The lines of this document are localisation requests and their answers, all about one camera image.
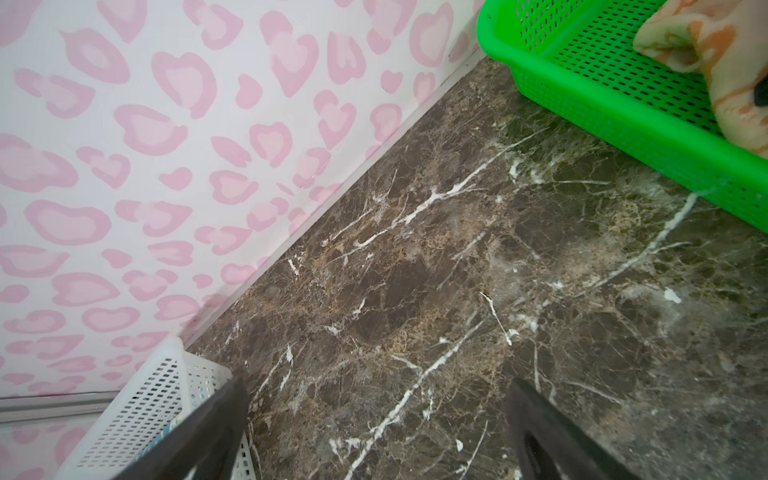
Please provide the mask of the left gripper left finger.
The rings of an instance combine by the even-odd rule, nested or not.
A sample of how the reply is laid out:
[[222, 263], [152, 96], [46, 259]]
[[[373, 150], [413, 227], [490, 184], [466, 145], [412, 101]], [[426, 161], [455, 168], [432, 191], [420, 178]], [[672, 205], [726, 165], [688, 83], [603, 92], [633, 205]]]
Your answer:
[[234, 376], [214, 387], [182, 384], [182, 416], [116, 479], [249, 479], [249, 395]]

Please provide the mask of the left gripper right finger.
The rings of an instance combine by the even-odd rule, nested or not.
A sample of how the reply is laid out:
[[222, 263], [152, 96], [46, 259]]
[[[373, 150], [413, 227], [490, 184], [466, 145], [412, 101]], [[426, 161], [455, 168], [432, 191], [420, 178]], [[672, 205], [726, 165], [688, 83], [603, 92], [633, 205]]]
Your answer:
[[512, 380], [505, 414], [524, 479], [635, 479], [522, 378]]

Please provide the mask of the white perforated plastic basket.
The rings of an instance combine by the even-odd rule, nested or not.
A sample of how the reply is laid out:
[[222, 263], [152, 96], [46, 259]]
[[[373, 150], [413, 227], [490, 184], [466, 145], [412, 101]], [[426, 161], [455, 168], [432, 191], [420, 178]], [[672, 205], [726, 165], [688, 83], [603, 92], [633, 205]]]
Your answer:
[[234, 379], [228, 368], [186, 352], [180, 339], [162, 341], [55, 477], [116, 478]]

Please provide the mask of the green plastic basket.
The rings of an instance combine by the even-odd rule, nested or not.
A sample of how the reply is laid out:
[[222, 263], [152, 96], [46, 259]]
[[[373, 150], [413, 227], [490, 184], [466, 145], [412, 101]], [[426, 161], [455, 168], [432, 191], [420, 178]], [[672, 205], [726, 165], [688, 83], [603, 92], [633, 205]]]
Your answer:
[[701, 76], [637, 53], [658, 1], [487, 1], [476, 33], [528, 99], [761, 231], [767, 162], [727, 142]]

